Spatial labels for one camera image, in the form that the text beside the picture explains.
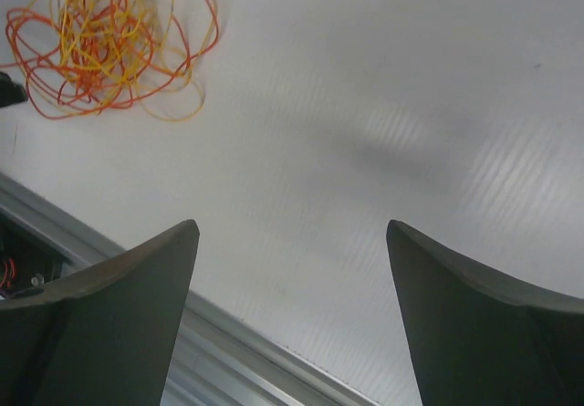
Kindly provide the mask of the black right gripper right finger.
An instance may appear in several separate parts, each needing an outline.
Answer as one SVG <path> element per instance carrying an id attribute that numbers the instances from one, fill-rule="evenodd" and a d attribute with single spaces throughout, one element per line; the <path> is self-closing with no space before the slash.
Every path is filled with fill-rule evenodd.
<path id="1" fill-rule="evenodd" d="M 390 221 L 387 244 L 423 404 L 582 404 L 582 299 L 481 264 L 400 221 Z"/>

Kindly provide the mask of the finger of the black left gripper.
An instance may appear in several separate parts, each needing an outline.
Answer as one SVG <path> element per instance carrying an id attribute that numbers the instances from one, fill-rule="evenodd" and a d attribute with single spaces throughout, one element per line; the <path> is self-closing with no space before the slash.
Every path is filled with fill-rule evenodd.
<path id="1" fill-rule="evenodd" d="M 8 74 L 0 72 L 0 107 L 27 102 L 28 95 L 24 87 L 14 82 Z"/>

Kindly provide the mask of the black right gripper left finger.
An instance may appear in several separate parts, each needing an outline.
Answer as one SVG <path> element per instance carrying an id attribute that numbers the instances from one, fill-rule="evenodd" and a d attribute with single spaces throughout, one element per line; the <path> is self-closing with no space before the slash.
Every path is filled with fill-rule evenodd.
<path id="1" fill-rule="evenodd" d="M 2 404 L 159 404 L 198 241 L 186 220 L 2 301 Z"/>

